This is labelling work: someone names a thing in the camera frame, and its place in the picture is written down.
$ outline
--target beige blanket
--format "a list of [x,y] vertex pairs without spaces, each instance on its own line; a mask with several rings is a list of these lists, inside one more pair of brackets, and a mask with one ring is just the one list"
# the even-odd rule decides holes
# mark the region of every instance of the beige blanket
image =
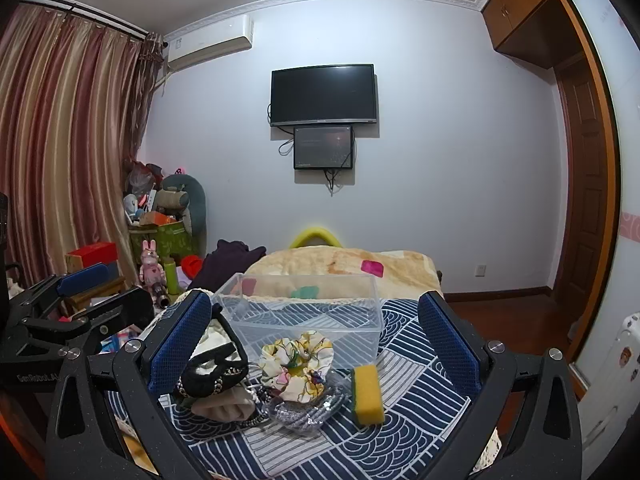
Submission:
[[413,251],[370,253],[329,246],[300,247],[267,254],[246,273],[277,276],[373,274],[380,298],[417,300],[428,290],[442,294],[433,261]]

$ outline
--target yellow curved object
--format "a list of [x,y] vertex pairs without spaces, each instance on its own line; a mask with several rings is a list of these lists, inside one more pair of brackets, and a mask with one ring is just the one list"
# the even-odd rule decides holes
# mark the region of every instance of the yellow curved object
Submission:
[[311,238],[322,238],[322,240],[324,240],[326,244],[330,245],[331,247],[342,247],[341,243],[338,241],[338,238],[333,236],[324,227],[310,227],[309,229],[305,229],[298,236],[296,236],[296,239],[293,240],[293,243],[289,246],[289,249],[297,249],[298,247],[302,247],[306,242],[311,240]]

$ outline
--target blue gripper pad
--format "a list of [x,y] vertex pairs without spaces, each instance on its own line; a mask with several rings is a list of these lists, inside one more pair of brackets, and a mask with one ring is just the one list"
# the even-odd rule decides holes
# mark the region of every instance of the blue gripper pad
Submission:
[[474,400],[482,389],[478,360],[428,294],[418,300],[418,321],[453,387],[461,396]]
[[[175,305],[170,306],[162,319],[171,317],[176,308]],[[149,363],[147,388],[150,393],[159,397],[174,390],[210,321],[211,302],[204,292],[200,292]]]
[[86,269],[78,270],[60,280],[56,289],[60,296],[70,298],[80,292],[94,288],[111,279],[109,267],[105,264],[95,264]]

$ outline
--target curtain rod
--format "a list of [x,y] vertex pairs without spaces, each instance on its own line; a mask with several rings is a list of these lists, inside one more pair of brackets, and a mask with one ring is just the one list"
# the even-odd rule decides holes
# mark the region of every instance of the curtain rod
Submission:
[[78,14],[79,16],[83,16],[85,18],[92,19],[96,22],[99,22],[103,25],[108,25],[109,27],[115,28],[120,32],[124,32],[138,38],[139,40],[144,40],[148,32],[140,27],[133,25],[132,23],[125,22],[120,18],[113,16],[112,14],[107,14],[106,12],[102,12],[101,10],[95,9],[90,6],[86,6],[84,4],[80,4],[73,0],[21,0],[22,2],[29,4],[38,4],[47,7],[54,7],[56,9],[66,10],[68,12],[72,12]]

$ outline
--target white appliance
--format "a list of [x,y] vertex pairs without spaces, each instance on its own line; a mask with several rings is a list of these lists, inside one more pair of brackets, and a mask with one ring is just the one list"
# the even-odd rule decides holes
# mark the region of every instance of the white appliance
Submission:
[[578,404],[582,478],[608,455],[640,402],[640,313],[627,317],[593,384]]
[[253,42],[254,22],[244,14],[176,38],[169,43],[167,63],[169,69],[176,72],[215,57],[247,50]]

